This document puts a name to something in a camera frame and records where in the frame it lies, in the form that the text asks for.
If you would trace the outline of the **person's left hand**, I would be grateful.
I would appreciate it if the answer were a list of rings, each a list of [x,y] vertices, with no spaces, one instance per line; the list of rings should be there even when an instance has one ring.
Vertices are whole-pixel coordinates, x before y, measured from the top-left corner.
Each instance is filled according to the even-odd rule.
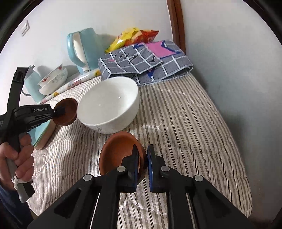
[[[15,171],[15,175],[19,179],[27,182],[32,179],[34,174],[34,158],[32,156],[33,146],[31,144],[32,139],[30,135],[22,135],[20,143],[22,149],[19,153],[13,149],[9,143],[4,142],[1,144],[1,186],[6,190],[15,190],[11,181],[11,175],[6,159],[11,159],[16,164],[17,169]]]

